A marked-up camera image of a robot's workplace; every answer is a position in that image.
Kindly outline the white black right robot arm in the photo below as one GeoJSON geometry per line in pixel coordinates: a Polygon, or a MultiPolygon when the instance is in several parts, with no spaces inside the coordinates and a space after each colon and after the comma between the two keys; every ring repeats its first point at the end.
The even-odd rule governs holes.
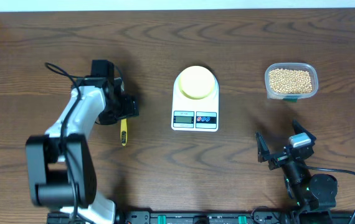
{"type": "Polygon", "coordinates": [[[316,137],[299,122],[292,122],[295,134],[282,152],[272,154],[263,136],[257,132],[258,161],[267,162],[270,170],[281,168],[288,195],[297,206],[282,215],[282,223],[332,223],[330,209],[336,206],[338,181],[328,174],[310,173],[305,159],[314,154],[316,137]]]}

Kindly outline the white digital kitchen scale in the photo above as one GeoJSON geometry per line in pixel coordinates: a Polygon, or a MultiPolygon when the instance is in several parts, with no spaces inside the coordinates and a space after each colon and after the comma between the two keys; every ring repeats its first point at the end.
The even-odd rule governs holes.
{"type": "Polygon", "coordinates": [[[216,132],[219,128],[219,83],[216,77],[214,91],[201,100],[186,98],[178,89],[178,77],[173,86],[171,128],[175,131],[216,132]]]}

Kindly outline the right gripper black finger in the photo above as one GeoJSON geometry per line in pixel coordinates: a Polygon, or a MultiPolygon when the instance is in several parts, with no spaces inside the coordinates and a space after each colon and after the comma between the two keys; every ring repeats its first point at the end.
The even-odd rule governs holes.
{"type": "Polygon", "coordinates": [[[268,161],[270,157],[270,151],[265,140],[263,139],[263,136],[259,132],[256,132],[255,138],[257,140],[258,162],[268,161]]]}
{"type": "Polygon", "coordinates": [[[311,141],[316,141],[316,137],[312,135],[308,130],[306,130],[297,120],[292,121],[292,126],[295,134],[305,133],[311,141]]]}

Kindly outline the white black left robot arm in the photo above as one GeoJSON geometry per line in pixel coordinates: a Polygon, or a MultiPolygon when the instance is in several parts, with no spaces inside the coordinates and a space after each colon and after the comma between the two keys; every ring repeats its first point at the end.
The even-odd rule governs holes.
{"type": "Polygon", "coordinates": [[[47,207],[47,223],[125,223],[114,201],[97,190],[88,137],[95,123],[111,125],[138,115],[121,78],[78,78],[58,120],[26,141],[32,203],[47,207]]]}

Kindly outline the yellow plastic scoop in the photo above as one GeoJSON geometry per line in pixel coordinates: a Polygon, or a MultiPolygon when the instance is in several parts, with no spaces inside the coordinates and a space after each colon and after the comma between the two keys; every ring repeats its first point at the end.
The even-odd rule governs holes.
{"type": "Polygon", "coordinates": [[[121,126],[120,126],[120,140],[122,146],[126,145],[127,139],[128,139],[127,119],[122,119],[121,126]]]}

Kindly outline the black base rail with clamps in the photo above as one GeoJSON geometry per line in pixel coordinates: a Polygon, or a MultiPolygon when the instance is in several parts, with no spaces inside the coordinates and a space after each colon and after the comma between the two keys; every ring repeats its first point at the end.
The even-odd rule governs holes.
{"type": "MultiPolygon", "coordinates": [[[[355,223],[351,213],[313,212],[302,213],[298,223],[355,223]]],[[[257,210],[249,213],[154,213],[132,211],[117,213],[116,222],[125,224],[277,224],[293,223],[294,215],[257,210]]]]}

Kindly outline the clear container of soybeans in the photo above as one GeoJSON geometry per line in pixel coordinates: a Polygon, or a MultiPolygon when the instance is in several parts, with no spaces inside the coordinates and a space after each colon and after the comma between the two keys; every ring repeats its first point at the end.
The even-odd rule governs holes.
{"type": "Polygon", "coordinates": [[[274,63],[265,71],[265,87],[269,99],[297,101],[314,96],[319,82],[307,63],[274,63]]]}

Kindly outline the yellow plastic bowl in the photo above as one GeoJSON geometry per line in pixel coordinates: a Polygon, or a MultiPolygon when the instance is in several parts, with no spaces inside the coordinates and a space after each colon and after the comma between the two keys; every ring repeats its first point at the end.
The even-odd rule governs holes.
{"type": "Polygon", "coordinates": [[[187,67],[179,74],[177,87],[186,98],[201,100],[214,91],[215,76],[202,66],[187,67]]]}

